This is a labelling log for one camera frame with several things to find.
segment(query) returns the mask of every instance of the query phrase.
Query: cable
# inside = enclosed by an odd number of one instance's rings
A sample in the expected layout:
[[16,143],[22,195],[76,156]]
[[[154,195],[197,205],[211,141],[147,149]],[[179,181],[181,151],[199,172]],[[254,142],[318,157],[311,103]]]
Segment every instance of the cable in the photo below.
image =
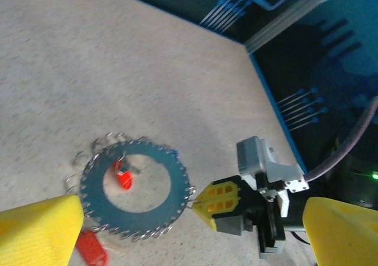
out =
[[294,238],[296,238],[300,242],[303,242],[304,244],[311,245],[309,242],[305,241],[303,238],[301,238],[299,235],[297,235],[296,232],[290,232],[290,233],[294,236]]
[[353,147],[357,144],[359,139],[364,134],[365,130],[370,124],[370,121],[372,121],[377,108],[378,96],[375,96],[372,99],[371,104],[363,111],[352,131],[349,133],[348,137],[340,145],[340,147],[336,150],[336,152],[334,152],[318,167],[314,168],[308,174],[304,175],[304,178],[307,182],[313,181],[323,176],[334,166],[336,166],[353,149]]

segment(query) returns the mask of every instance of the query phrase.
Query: blue metal disc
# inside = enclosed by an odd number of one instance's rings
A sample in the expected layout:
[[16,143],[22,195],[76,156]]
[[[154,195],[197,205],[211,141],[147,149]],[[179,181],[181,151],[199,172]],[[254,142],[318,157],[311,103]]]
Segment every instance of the blue metal disc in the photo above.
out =
[[[142,154],[163,164],[171,179],[171,190],[168,197],[157,208],[134,213],[119,209],[106,197],[103,189],[103,179],[110,165],[123,155]],[[163,228],[173,223],[182,214],[190,195],[189,178],[186,168],[177,158],[176,153],[145,140],[133,140],[116,143],[106,147],[95,159],[93,167],[89,163],[81,179],[82,196],[90,203],[86,208],[91,217],[101,218],[101,225],[109,225],[123,233],[145,233],[158,227]]]

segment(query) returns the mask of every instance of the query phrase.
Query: beige carpet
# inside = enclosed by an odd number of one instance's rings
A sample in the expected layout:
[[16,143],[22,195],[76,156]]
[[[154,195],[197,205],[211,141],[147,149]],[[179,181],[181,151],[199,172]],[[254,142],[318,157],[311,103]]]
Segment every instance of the beige carpet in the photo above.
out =
[[[109,131],[172,145],[199,190],[237,174],[235,143],[252,135],[294,162],[243,46],[149,5],[0,0],[0,41],[0,210],[64,194],[76,152]],[[287,237],[259,261],[256,233],[214,233],[186,210],[109,265],[313,265]]]

